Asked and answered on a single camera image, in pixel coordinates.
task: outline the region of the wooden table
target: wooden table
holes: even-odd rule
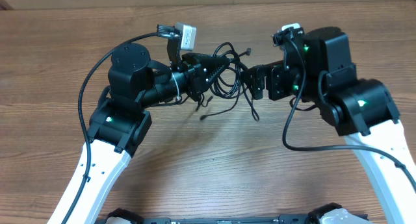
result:
[[[338,26],[348,33],[358,75],[389,88],[416,156],[416,4],[319,3],[181,6],[0,12],[0,223],[45,223],[79,159],[84,139],[77,96],[90,68],[110,48],[153,32],[158,23],[198,27],[195,51],[222,42],[252,48],[247,66],[280,60],[270,34],[299,22],[306,31]],[[167,63],[166,40],[143,43]],[[89,118],[108,84],[110,62],[84,95]],[[281,143],[289,99],[247,103],[200,121],[233,102],[214,98],[152,108],[153,125],[109,194],[101,216],[118,207],[145,217],[213,218],[309,212],[329,202],[385,222],[369,180],[351,151],[297,153]],[[293,145],[342,143],[318,110],[296,113]]]

